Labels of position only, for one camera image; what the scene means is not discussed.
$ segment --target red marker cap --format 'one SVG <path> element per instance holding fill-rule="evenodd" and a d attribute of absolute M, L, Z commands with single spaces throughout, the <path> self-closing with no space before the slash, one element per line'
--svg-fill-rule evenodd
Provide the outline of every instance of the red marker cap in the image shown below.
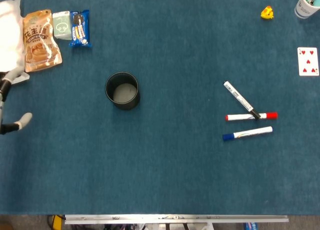
<path fill-rule="evenodd" d="M 277 119 L 278 118 L 278 113 L 277 112 L 269 112 L 266 114 L 267 119 Z"/>

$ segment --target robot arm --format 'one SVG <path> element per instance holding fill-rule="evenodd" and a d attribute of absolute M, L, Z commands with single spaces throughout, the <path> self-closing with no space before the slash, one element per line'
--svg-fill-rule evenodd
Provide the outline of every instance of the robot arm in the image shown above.
<path fill-rule="evenodd" d="M 23 71 L 23 68 L 15 68 L 9 71 L 0 82 L 0 134 L 2 135 L 23 129 L 32 118 L 31 113 L 25 113 L 19 121 L 11 124 L 2 124 L 4 105 L 11 88 L 11 84 L 16 77 L 22 74 Z"/>

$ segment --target marker cap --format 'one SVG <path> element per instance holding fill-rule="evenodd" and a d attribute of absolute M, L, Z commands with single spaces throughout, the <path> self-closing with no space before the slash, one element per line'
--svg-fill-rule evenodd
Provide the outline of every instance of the marker cap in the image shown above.
<path fill-rule="evenodd" d="M 252 116 L 254 116 L 256 120 L 260 118 L 260 114 L 255 109 L 251 110 L 250 113 L 252 114 Z"/>
<path fill-rule="evenodd" d="M 224 141 L 228 141 L 228 140 L 232 140 L 235 138 L 235 135 L 233 133 L 230 133 L 230 134 L 224 134 L 222 135 L 222 138 Z"/>
<path fill-rule="evenodd" d="M 278 118 L 278 113 L 277 112 L 269 112 L 266 114 L 267 119 L 277 119 Z"/>

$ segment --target snack bag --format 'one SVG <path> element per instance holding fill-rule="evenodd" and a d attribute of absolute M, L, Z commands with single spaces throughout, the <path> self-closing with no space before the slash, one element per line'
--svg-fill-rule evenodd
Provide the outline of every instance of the snack bag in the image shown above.
<path fill-rule="evenodd" d="M 72 25 L 72 42 L 71 47 L 87 46 L 91 47 L 89 43 L 89 11 L 70 12 L 70 21 Z"/>
<path fill-rule="evenodd" d="M 36 11 L 23 20 L 25 71 L 39 71 L 62 63 L 58 45 L 53 38 L 50 10 Z"/>

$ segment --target paper cup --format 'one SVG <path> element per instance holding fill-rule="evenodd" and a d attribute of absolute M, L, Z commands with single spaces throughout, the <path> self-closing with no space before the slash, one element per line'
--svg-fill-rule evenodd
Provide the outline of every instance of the paper cup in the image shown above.
<path fill-rule="evenodd" d="M 105 84 L 105 94 L 122 110 L 131 110 L 140 101 L 138 81 L 128 72 L 118 72 L 110 76 Z"/>
<path fill-rule="evenodd" d="M 320 7 L 311 6 L 306 0 L 299 0 L 295 6 L 294 12 L 301 19 L 306 19 L 317 12 Z"/>

